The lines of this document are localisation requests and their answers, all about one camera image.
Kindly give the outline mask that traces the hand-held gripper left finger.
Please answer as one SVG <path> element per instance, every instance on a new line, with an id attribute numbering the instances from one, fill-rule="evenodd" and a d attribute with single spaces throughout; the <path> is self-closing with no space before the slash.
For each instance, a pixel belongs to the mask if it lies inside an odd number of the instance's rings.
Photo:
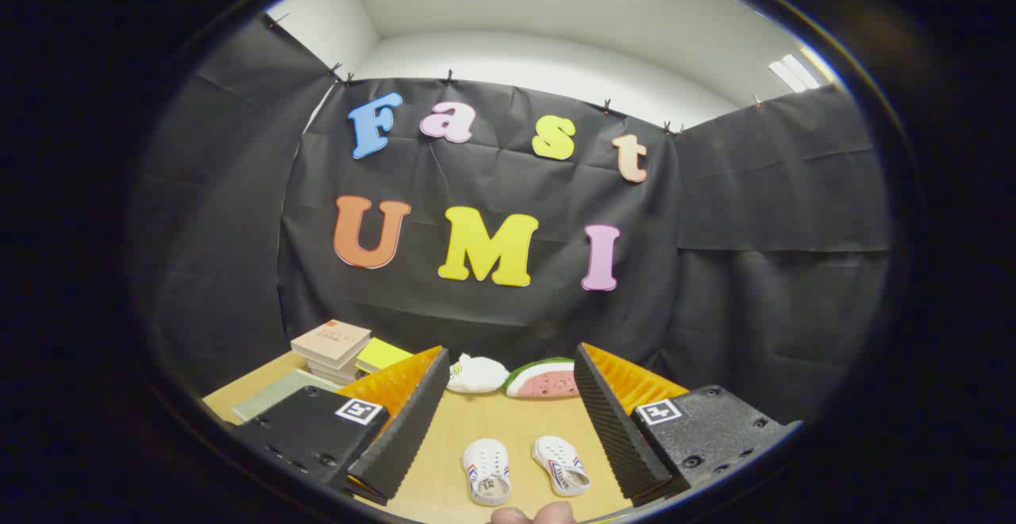
<path id="1" fill-rule="evenodd" d="M 232 434 L 305 484 L 385 505 L 427 436 L 449 366 L 435 346 L 339 391 L 305 384 Z"/>

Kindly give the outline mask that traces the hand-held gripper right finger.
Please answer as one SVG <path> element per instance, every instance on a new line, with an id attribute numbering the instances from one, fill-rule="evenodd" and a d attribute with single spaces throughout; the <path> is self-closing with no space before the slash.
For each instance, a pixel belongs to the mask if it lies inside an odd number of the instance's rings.
<path id="1" fill-rule="evenodd" d="M 688 390 L 588 343 L 576 348 L 574 376 L 614 479 L 636 507 L 710 487 L 802 429 L 718 384 Z"/>

